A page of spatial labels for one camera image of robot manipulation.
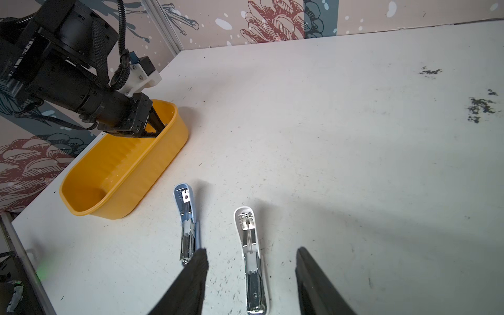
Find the yellow plastic tray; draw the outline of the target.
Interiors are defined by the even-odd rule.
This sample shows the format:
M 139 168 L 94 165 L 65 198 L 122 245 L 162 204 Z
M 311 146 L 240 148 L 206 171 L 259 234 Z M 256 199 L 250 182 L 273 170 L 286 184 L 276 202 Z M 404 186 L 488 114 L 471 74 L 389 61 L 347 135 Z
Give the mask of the yellow plastic tray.
M 165 123 L 156 138 L 103 136 L 60 186 L 60 197 L 71 214 L 122 219 L 139 204 L 189 136 L 177 106 L 153 101 Z

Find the white mini stapler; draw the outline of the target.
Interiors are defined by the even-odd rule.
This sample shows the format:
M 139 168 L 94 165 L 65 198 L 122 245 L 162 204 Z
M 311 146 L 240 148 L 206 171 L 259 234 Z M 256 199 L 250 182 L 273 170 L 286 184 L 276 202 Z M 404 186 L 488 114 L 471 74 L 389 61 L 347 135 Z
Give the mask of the white mini stapler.
M 234 219 L 244 259 L 247 313 L 268 314 L 269 294 L 254 211 L 247 206 L 239 207 Z

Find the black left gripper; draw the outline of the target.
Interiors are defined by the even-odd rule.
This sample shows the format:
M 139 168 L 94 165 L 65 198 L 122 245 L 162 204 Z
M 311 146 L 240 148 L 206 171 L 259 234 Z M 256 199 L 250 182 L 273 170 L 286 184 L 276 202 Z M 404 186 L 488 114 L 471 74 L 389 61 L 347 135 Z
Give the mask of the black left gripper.
M 152 109 L 153 102 L 145 94 L 135 94 L 129 99 L 128 105 L 118 123 L 106 125 L 99 122 L 97 129 L 115 137 L 153 137 L 164 130 L 165 124 Z M 147 125 L 151 126 L 153 131 L 147 131 Z

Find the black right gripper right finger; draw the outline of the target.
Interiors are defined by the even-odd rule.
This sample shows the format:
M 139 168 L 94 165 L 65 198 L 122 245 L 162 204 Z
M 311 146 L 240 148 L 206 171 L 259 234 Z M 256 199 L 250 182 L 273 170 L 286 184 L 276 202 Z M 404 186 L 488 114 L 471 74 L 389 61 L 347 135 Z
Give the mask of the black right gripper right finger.
M 305 247 L 297 250 L 295 275 L 301 314 L 356 315 Z

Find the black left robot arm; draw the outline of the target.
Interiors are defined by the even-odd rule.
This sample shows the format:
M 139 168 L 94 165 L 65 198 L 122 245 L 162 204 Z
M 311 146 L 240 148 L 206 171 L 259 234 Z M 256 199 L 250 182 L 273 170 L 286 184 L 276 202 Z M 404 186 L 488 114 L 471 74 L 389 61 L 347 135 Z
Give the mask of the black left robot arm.
M 44 1 L 1 21 L 1 114 L 61 133 L 1 147 L 1 211 L 25 208 L 70 163 L 60 197 L 75 216 L 130 214 L 188 140 L 178 108 L 144 94 L 160 74 L 126 47 L 126 6 L 113 28 L 81 1 Z

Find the blue mini stapler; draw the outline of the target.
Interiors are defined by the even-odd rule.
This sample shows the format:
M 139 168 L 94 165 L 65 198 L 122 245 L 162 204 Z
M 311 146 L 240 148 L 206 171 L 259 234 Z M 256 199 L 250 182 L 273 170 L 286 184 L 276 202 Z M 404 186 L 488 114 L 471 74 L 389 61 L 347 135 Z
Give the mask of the blue mini stapler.
M 194 253 L 201 248 L 196 204 L 192 188 L 186 183 L 177 185 L 173 195 L 181 219 L 180 262 L 186 266 Z

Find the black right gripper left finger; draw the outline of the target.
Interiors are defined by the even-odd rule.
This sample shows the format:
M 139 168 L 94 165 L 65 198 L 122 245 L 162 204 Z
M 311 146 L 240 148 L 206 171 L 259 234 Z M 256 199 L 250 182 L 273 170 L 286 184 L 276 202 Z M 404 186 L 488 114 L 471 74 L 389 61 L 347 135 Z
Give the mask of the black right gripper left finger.
M 200 315 L 208 270 L 207 250 L 198 249 L 149 315 Z

